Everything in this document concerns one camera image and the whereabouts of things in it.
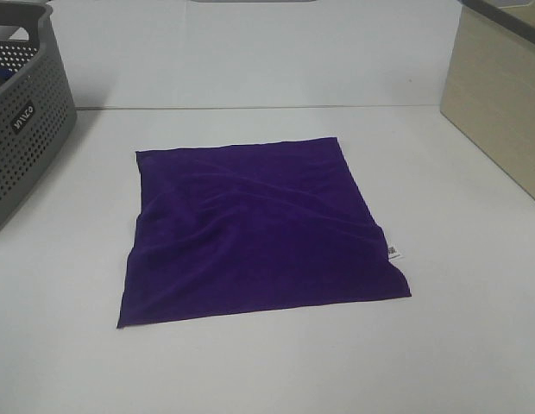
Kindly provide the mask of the purple microfiber towel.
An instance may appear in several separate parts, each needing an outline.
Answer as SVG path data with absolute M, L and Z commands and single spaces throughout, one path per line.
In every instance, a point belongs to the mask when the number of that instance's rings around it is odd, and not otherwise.
M 136 155 L 119 328 L 407 298 L 334 137 Z

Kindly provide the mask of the beige fabric storage box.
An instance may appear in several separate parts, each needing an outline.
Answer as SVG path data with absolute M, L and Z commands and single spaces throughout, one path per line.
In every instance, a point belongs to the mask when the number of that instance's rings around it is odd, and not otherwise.
M 440 111 L 535 200 L 535 1 L 463 1 Z

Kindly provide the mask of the grey perforated plastic basket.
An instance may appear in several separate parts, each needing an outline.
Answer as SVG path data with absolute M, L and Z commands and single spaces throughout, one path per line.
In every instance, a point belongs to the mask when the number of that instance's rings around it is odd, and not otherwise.
M 0 229 L 62 149 L 77 121 L 66 70 L 45 3 L 0 1 L 0 27 L 26 40 L 0 40 Z

